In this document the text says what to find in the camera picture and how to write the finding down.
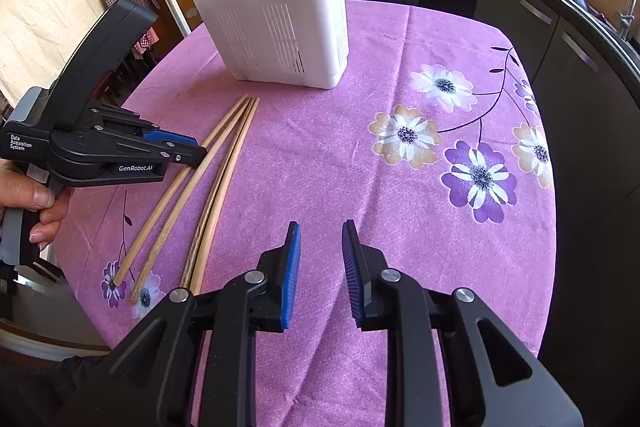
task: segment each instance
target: pink tablecloth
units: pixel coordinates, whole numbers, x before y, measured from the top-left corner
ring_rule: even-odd
[[[239,82],[202,25],[126,107],[204,138],[240,95],[261,97],[213,241],[203,291],[252,269],[302,226],[294,317],[258,335],[262,426],[382,425],[384,333],[355,328],[340,253],[352,218],[363,243],[423,286],[473,288],[532,352],[551,297],[555,207],[535,100],[498,30],[431,10],[348,1],[349,65],[333,90]],[[79,302],[116,344],[178,285],[214,162],[129,303],[146,242],[124,285],[109,282],[162,184],[77,190],[56,253]]]

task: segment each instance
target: fingernail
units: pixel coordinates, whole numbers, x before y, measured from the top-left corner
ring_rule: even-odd
[[[36,187],[33,193],[33,202],[38,208],[49,208],[56,197],[53,192],[46,187]]]
[[[43,232],[31,232],[29,235],[29,242],[34,244],[40,243],[44,240],[44,238],[45,236]]]

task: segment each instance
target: cabinet handle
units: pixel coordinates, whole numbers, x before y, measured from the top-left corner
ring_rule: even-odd
[[[594,73],[598,73],[597,63],[589,55],[587,55],[582,50],[582,48],[578,46],[578,44],[576,44],[576,42],[569,35],[566,34],[566,32],[562,32],[562,40],[569,45],[569,47],[575,52],[575,54],[578,55],[578,57],[580,57],[582,61],[594,71]]]
[[[520,4],[523,5],[526,10],[530,11],[531,13],[533,13],[533,15],[535,15],[542,22],[545,22],[547,24],[551,24],[551,17],[549,17],[548,15],[542,13],[538,8],[533,6],[533,4],[530,4],[525,0],[520,0]]]

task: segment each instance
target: chopstick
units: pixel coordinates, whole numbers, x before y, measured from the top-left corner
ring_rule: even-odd
[[[211,190],[209,191],[209,196],[207,197],[207,201],[204,204],[204,208],[202,210],[202,214],[200,216],[200,221],[198,222],[198,226],[196,228],[196,232],[193,235],[193,240],[191,241],[191,247],[189,249],[189,254],[187,256],[187,260],[184,264],[184,271],[182,272],[182,279],[180,279],[180,286],[182,288],[188,288],[191,283],[191,277],[193,275],[193,268],[195,266],[196,258],[198,256],[198,250],[200,249],[200,244],[202,243],[202,237],[204,236],[204,231],[207,226],[207,221],[209,220],[209,216],[211,214],[211,209],[213,208],[213,203],[216,199],[216,195],[220,188],[220,183],[222,181],[222,176],[225,172],[226,166],[229,163],[229,158],[236,147],[236,143],[238,142],[239,136],[242,133],[242,126],[246,121],[247,116],[249,115],[251,105],[247,106],[244,110],[244,115],[242,115],[242,120],[240,121],[240,125],[236,130],[236,134],[229,145],[229,149],[226,151],[225,157],[220,163],[220,167],[218,168],[218,172],[216,173],[216,177],[213,180],[213,184],[211,185]]]
[[[259,103],[260,103],[260,98],[253,99],[251,108],[248,110],[248,112],[245,114],[244,118],[242,119],[240,132],[238,133],[238,139],[236,140],[236,143],[234,144],[232,152],[229,156],[228,164],[226,166],[223,166],[224,173],[222,174],[220,188],[216,193],[216,197],[213,202],[211,213],[209,214],[209,219],[207,219],[207,226],[205,228],[204,235],[202,237],[202,242],[198,250],[195,266],[193,268],[193,275],[191,277],[191,283],[189,285],[189,289],[191,290],[191,293],[193,293],[194,295],[197,295],[200,293],[200,287],[202,286],[202,279],[204,277],[204,270],[207,266],[209,251],[211,250],[213,235],[216,232],[218,220],[220,219],[220,211],[222,210],[222,203],[225,201],[226,191],[229,188],[229,182],[231,181],[231,176],[234,173],[234,168],[236,167],[236,162],[238,161],[238,156],[240,155],[240,151],[242,149],[242,144],[244,143],[246,134],[249,131],[249,126],[251,125],[251,121],[254,119],[254,114],[256,109],[258,109]]]
[[[247,98],[247,95],[246,94],[243,95],[234,104],[234,106],[231,109],[229,109],[228,113],[222,117],[222,120],[218,122],[217,126],[215,126],[211,130],[209,135],[202,141],[201,145],[203,147],[206,148],[209,146],[209,144],[218,135],[218,133],[220,133],[220,131],[224,128],[224,126],[230,120],[230,118],[236,113],[236,111],[242,105],[242,102],[246,100],[246,98]],[[189,174],[189,172],[191,171],[193,171],[193,168],[191,167],[182,168],[182,170],[175,177],[175,180],[171,183],[169,188],[164,193],[164,196],[162,196],[162,199],[156,205],[154,211],[151,213],[151,215],[146,220],[145,224],[142,226],[142,229],[140,230],[140,232],[138,232],[138,236],[133,241],[133,244],[129,248],[127,255],[125,256],[124,260],[122,261],[122,264],[120,265],[120,268],[118,269],[118,273],[116,273],[116,277],[114,277],[113,279],[113,283],[116,286],[120,286],[122,284],[122,281],[127,275],[127,271],[129,271],[129,268],[131,268],[133,261],[135,261],[138,255],[138,252],[140,251],[140,248],[142,248],[142,245],[144,245],[149,233],[151,232],[153,227],[156,225],[156,222],[158,222],[158,219],[164,212],[165,208],[167,207],[171,199],[174,197],[174,194],[176,193],[180,185],[182,185],[182,182],[187,177],[187,174]]]
[[[229,136],[233,128],[238,123],[238,120],[240,120],[240,117],[244,114],[244,110],[250,104],[250,102],[251,100],[246,100],[245,102],[242,103],[242,109],[236,113],[236,115],[232,118],[231,122],[226,126],[225,130],[220,134],[218,139],[211,146],[211,149],[209,150],[207,155],[204,157],[204,160],[202,160],[202,163],[200,163],[196,171],[193,173],[193,176],[189,180],[189,183],[187,183],[187,186],[182,191],[182,194],[180,194],[178,201],[175,202],[175,205],[172,208],[171,213],[169,214],[169,217],[167,217],[166,222],[162,227],[162,230],[160,230],[160,233],[156,238],[154,245],[151,247],[151,251],[149,252],[149,255],[146,258],[145,266],[142,267],[142,272],[140,272],[140,275],[136,280],[136,285],[134,286],[133,291],[131,293],[132,304],[135,304],[136,302],[138,302],[138,297],[140,297],[140,290],[142,290],[142,286],[145,284],[146,278],[149,277],[149,272],[151,272],[151,269],[154,267],[154,263],[158,258],[158,254],[160,253],[160,250],[162,250],[162,246],[164,245],[166,238],[169,236],[171,229],[174,227],[174,224],[178,219],[178,216],[180,216],[180,212],[184,208],[187,200],[189,199],[189,196],[191,196],[193,189],[196,187],[196,185],[202,178],[203,174],[207,170],[207,167],[209,167],[209,164],[211,163],[212,159],[214,158],[214,156],[222,146],[223,142],[226,140],[226,137]]]

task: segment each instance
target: purple flower print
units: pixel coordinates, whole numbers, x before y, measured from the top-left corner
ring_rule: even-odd
[[[524,105],[527,109],[533,111],[536,116],[540,118],[536,97],[533,95],[533,90],[531,86],[529,86],[529,83],[523,78],[521,81],[514,83],[513,87],[516,88],[516,94],[524,99]]]
[[[124,299],[124,290],[127,288],[125,281],[122,281],[120,286],[116,286],[113,283],[118,268],[118,261],[115,263],[107,263],[107,268],[104,269],[104,281],[100,284],[102,287],[102,297],[109,300],[109,308],[118,307],[118,299]]]
[[[478,149],[459,140],[455,149],[447,149],[445,158],[451,170],[440,178],[450,188],[449,201],[456,208],[469,205],[474,219],[484,223],[504,220],[502,206],[516,204],[516,177],[504,166],[504,156],[481,142]]]

